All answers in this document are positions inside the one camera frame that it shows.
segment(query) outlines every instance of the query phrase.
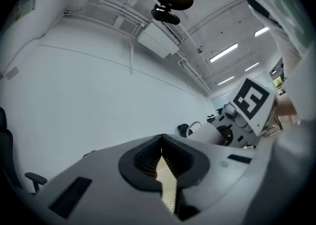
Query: chair armrest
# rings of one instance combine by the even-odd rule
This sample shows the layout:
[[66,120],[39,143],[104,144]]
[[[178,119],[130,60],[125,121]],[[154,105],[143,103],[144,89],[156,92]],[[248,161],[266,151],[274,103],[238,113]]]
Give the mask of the chair armrest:
[[32,180],[34,183],[37,183],[41,186],[45,185],[47,183],[47,179],[38,175],[38,174],[35,174],[33,172],[27,172],[26,174],[24,174],[25,177],[27,177],[28,179]]

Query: ceiling light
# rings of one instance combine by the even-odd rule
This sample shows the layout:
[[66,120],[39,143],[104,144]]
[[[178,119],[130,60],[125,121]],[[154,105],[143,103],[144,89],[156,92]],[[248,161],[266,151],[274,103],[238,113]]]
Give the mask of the ceiling light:
[[221,84],[223,84],[223,83],[225,83],[225,82],[227,82],[228,80],[231,80],[231,79],[233,79],[233,78],[234,78],[234,76],[228,78],[227,80],[224,80],[223,82],[218,83],[218,85],[221,85]]
[[257,36],[263,34],[264,32],[267,32],[268,30],[269,30],[269,28],[265,27],[265,28],[263,28],[263,29],[257,31],[257,32],[255,33],[255,37],[257,37]]
[[233,46],[231,46],[228,49],[226,49],[226,50],[222,51],[221,53],[217,54],[215,57],[210,59],[211,63],[213,63],[214,61],[216,61],[220,57],[226,55],[227,53],[231,52],[232,50],[236,49],[237,47],[238,47],[238,43],[235,43]]
[[245,72],[248,71],[248,70],[250,70],[251,68],[255,67],[255,66],[258,65],[258,64],[259,64],[259,62],[256,63],[256,64],[254,64],[253,66],[250,66],[249,68],[247,68],[247,69],[245,70]]

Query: black chair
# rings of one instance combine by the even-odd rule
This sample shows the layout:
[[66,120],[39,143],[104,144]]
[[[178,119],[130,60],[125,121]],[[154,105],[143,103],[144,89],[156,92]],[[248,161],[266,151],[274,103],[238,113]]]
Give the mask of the black chair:
[[[6,116],[3,108],[0,108],[0,163],[13,186],[22,188],[16,175],[13,162],[13,136],[7,129]],[[32,172],[25,173],[25,177],[33,182],[35,193],[39,191],[39,185],[45,185],[47,179]]]

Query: white wall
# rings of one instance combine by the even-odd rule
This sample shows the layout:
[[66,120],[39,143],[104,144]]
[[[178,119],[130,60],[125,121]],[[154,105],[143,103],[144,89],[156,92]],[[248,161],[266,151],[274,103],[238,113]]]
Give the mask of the white wall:
[[215,113],[168,59],[136,44],[131,75],[129,58],[129,38],[69,18],[16,57],[19,74],[0,80],[0,106],[20,175],[31,171],[49,180],[91,150],[174,134],[177,125],[204,123]]
[[265,70],[267,72],[271,72],[273,68],[276,66],[278,61],[281,59],[282,55],[281,52],[276,50],[265,62]]
[[3,73],[14,55],[25,43],[41,37],[47,31],[54,19],[65,8],[66,2],[67,0],[36,0],[35,10],[21,17],[1,35],[0,72]]

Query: black strap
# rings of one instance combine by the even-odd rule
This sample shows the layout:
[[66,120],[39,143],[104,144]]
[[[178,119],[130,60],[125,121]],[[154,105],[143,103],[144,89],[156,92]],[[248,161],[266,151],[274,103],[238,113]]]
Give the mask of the black strap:
[[262,5],[260,5],[257,1],[255,1],[255,0],[247,0],[247,2],[249,4],[249,6],[251,6],[256,12],[258,12],[261,15],[263,15],[267,19],[269,19],[271,22],[273,22],[278,27],[282,28],[282,26],[277,21],[272,19],[271,14]]

